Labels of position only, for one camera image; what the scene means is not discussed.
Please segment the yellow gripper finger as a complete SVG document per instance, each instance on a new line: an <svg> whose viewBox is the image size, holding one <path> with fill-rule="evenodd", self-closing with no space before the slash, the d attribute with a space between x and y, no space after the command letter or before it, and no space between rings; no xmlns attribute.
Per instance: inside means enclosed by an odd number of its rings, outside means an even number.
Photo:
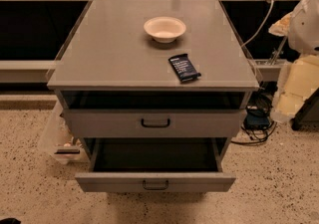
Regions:
<svg viewBox="0 0 319 224"><path fill-rule="evenodd" d="M318 88L318 56L302 56L293 63L285 63L277 81L270 117L279 123L290 121Z"/></svg>

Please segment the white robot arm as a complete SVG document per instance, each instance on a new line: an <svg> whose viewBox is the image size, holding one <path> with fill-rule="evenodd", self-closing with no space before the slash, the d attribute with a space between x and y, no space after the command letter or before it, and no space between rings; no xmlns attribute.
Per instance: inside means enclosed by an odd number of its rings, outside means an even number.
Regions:
<svg viewBox="0 0 319 224"><path fill-rule="evenodd" d="M288 45L300 57L280 70L270 117L280 123L295 118L319 89L319 0L301 0L285 16Z"/></svg>

